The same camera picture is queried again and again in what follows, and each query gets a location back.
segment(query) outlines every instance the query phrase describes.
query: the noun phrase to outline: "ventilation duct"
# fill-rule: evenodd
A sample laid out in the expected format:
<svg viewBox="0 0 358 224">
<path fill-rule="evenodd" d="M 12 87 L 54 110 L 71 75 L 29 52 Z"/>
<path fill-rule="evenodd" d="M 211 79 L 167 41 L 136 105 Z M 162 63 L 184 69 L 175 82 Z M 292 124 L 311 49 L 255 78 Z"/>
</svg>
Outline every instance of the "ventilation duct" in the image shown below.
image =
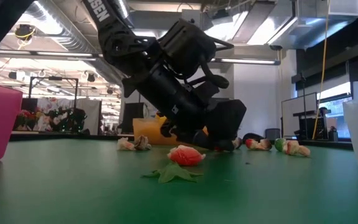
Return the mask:
<svg viewBox="0 0 358 224">
<path fill-rule="evenodd" d="M 75 53 L 98 53 L 84 35 L 74 26 L 66 15 L 52 0 L 34 1 L 25 14 L 35 19 L 35 26 L 46 34 L 58 34 L 64 37 L 54 38 L 54 41 Z M 105 60 L 97 58 L 94 61 L 84 61 L 94 67 L 107 82 L 121 84 L 121 76 Z"/>
<path fill-rule="evenodd" d="M 281 2 L 277 3 L 276 8 L 283 7 Z M 297 0 L 293 4 L 293 16 L 286 23 L 289 26 L 282 26 L 280 35 L 270 39 L 269 44 L 288 49 L 315 46 L 325 38 L 327 12 L 329 37 L 358 18 L 358 0 L 331 0 L 329 11 L 327 0 Z"/>
</svg>

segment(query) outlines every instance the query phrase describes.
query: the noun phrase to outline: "yellow object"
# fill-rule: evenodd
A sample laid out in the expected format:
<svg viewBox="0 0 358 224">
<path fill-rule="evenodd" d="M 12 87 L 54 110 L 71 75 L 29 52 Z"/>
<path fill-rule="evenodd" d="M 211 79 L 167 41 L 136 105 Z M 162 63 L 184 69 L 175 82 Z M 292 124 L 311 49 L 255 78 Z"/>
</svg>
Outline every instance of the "yellow object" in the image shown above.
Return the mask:
<svg viewBox="0 0 358 224">
<path fill-rule="evenodd" d="M 314 137 L 316 136 L 317 119 L 318 119 L 318 115 L 320 114 L 321 92 L 323 91 L 324 75 L 326 73 L 327 31 L 328 31 L 329 7 L 330 7 L 331 0 L 328 0 L 327 3 L 328 3 L 328 9 L 327 9 L 327 16 L 326 16 L 326 38 L 324 39 L 324 50 L 323 50 L 323 73 L 321 74 L 320 97 L 318 98 L 316 120 L 314 121 L 314 131 L 313 131 L 312 139 L 314 139 Z"/>
<path fill-rule="evenodd" d="M 158 115 L 153 118 L 134 118 L 132 124 L 134 126 L 134 136 L 137 139 L 139 136 L 144 135 L 149 139 L 149 144 L 154 145 L 178 145 L 184 144 L 183 142 L 178 142 L 177 137 L 172 134 L 172 137 L 166 138 L 162 136 L 160 128 L 165 122 L 166 117 L 159 117 Z"/>
</svg>

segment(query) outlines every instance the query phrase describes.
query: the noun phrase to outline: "green table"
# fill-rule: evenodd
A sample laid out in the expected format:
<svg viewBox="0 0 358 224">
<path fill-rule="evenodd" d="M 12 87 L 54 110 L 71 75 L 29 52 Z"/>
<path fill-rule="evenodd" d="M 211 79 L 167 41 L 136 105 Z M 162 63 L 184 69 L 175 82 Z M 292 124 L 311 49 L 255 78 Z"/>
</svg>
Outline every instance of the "green table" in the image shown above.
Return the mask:
<svg viewBox="0 0 358 224">
<path fill-rule="evenodd" d="M 352 151 L 206 152 L 199 183 L 140 178 L 169 147 L 114 141 L 11 142 L 0 162 L 0 223 L 358 223 Z"/>
</svg>

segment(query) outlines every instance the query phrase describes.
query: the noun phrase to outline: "red toy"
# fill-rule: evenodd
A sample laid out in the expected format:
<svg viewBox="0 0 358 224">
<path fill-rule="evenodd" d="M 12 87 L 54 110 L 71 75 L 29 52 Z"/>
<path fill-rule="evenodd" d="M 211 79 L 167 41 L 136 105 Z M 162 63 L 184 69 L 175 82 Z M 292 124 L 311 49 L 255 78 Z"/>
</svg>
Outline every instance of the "red toy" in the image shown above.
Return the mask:
<svg viewBox="0 0 358 224">
<path fill-rule="evenodd" d="M 195 166 L 205 158 L 205 154 L 201 155 L 196 149 L 188 146 L 174 147 L 167 156 L 183 166 Z"/>
</svg>

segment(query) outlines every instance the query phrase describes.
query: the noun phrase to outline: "crumpled paper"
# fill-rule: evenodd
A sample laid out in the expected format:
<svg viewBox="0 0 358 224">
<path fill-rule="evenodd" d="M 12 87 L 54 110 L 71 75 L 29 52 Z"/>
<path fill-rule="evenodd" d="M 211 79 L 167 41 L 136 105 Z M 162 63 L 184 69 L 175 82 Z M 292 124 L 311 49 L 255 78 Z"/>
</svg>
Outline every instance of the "crumpled paper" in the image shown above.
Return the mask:
<svg viewBox="0 0 358 224">
<path fill-rule="evenodd" d="M 120 138 L 117 142 L 118 150 L 124 151 L 144 151 L 150 150 L 152 146 L 149 144 L 149 139 L 146 136 L 139 136 L 134 144 L 128 141 L 128 138 Z"/>
<path fill-rule="evenodd" d="M 268 139 L 261 139 L 260 142 L 253 139 L 247 139 L 246 146 L 249 150 L 255 151 L 269 151 L 272 149 L 272 144 Z"/>
</svg>

